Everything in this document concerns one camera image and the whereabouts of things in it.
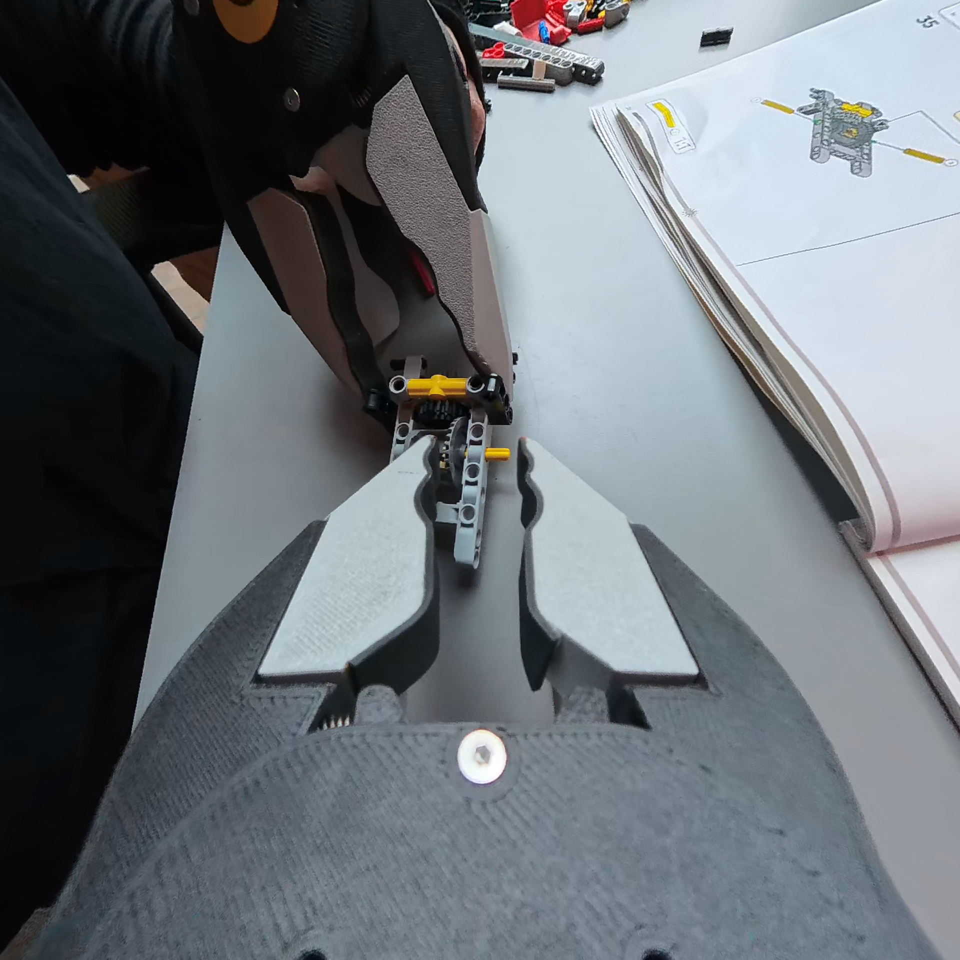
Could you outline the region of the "wooden table leg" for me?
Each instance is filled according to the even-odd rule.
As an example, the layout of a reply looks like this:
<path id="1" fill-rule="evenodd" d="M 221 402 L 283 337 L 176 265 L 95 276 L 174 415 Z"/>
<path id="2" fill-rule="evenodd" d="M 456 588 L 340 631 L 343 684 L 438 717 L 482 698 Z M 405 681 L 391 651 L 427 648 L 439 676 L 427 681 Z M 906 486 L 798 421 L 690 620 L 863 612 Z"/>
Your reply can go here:
<path id="1" fill-rule="evenodd" d="M 209 306 L 219 246 L 186 254 L 156 264 L 151 275 L 185 312 L 198 312 Z"/>

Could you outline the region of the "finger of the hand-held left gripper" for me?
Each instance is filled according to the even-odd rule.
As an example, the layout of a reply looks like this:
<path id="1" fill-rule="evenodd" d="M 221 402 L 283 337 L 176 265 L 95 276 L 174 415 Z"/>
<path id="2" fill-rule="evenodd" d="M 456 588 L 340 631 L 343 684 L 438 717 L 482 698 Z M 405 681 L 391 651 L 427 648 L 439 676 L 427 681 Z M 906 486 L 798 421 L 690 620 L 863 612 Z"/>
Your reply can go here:
<path id="1" fill-rule="evenodd" d="M 391 334 L 391 289 L 365 262 L 340 199 L 267 189 L 247 207 L 300 331 L 361 401 L 386 392 L 377 346 Z"/>
<path id="2" fill-rule="evenodd" d="M 409 76 L 373 108 L 366 171 L 401 234 L 431 269 L 466 359 L 479 374 L 501 378 L 512 401 L 513 351 L 489 216 L 469 207 Z"/>

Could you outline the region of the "lego instruction booklet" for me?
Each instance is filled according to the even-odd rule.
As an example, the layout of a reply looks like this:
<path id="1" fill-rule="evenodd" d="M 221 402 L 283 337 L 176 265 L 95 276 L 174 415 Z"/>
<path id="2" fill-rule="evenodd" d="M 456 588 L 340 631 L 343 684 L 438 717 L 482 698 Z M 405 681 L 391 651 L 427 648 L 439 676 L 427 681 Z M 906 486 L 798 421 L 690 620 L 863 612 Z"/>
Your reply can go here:
<path id="1" fill-rule="evenodd" d="M 876 2 L 591 110 L 959 715 L 958 2 Z"/>

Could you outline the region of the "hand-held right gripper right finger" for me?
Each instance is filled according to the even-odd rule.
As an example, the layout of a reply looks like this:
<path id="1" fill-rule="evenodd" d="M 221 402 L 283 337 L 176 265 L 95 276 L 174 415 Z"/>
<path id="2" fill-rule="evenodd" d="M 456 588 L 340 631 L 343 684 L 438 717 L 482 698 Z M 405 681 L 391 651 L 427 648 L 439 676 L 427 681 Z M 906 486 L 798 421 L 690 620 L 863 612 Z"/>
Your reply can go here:
<path id="1" fill-rule="evenodd" d="M 532 690 L 685 686 L 700 671 L 627 516 L 521 438 L 519 641 Z"/>

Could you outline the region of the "person's left forearm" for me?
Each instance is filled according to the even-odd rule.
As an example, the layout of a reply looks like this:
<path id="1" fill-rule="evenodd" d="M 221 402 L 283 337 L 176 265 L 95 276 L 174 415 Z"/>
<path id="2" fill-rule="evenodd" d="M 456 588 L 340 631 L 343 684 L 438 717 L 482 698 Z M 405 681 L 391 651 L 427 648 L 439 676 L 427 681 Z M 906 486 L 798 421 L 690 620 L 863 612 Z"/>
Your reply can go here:
<path id="1" fill-rule="evenodd" d="M 168 1 L 3 1 L 2 81 L 67 174 L 204 169 Z"/>

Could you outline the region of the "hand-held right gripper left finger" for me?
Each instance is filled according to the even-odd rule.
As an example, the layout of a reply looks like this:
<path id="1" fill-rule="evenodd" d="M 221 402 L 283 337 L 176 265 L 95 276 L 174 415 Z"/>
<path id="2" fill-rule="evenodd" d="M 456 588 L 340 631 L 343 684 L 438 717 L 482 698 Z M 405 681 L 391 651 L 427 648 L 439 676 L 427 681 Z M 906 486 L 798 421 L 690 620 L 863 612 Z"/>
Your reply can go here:
<path id="1" fill-rule="evenodd" d="M 440 647 L 437 439 L 417 439 L 321 524 L 259 668 L 276 682 L 402 693 Z"/>

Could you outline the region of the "pile of loose lego pieces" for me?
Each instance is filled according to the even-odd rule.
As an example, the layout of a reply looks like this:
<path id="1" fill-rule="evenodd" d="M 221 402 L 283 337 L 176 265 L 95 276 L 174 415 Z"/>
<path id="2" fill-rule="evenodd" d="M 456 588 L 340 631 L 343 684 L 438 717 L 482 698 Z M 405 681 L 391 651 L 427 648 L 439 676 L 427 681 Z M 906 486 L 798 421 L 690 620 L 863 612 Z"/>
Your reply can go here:
<path id="1" fill-rule="evenodd" d="M 628 18 L 629 1 L 467 2 L 467 24 L 483 76 L 502 88 L 595 86 L 605 62 L 573 40 L 614 29 Z"/>

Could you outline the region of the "grey lego differential housing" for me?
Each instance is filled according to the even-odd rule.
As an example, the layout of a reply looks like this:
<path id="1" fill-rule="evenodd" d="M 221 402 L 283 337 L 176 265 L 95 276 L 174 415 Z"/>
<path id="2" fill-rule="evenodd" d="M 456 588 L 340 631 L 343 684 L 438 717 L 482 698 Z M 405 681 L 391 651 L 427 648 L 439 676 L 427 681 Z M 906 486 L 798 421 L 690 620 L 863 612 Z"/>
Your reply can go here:
<path id="1" fill-rule="evenodd" d="M 469 414 L 453 420 L 438 446 L 437 499 L 456 505 L 461 501 L 471 427 Z"/>

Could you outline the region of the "grey lego frame assembly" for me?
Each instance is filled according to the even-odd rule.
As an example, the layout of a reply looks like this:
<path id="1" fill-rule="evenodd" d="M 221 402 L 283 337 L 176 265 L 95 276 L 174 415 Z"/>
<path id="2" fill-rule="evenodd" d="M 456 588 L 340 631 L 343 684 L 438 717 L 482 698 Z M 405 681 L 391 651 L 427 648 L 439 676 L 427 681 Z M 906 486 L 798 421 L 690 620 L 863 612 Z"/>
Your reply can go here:
<path id="1" fill-rule="evenodd" d="M 492 446 L 494 426 L 510 426 L 511 399 L 503 378 L 474 373 L 469 377 L 428 375 L 426 358 L 411 354 L 390 360 L 392 373 L 385 388 L 367 393 L 363 410 L 392 427 L 390 461 L 415 441 L 441 438 L 457 418 L 469 415 L 468 447 L 463 470 L 462 498 L 456 505 L 438 502 L 437 522 L 454 527 L 456 563 L 479 565 L 488 480 L 485 450 Z"/>

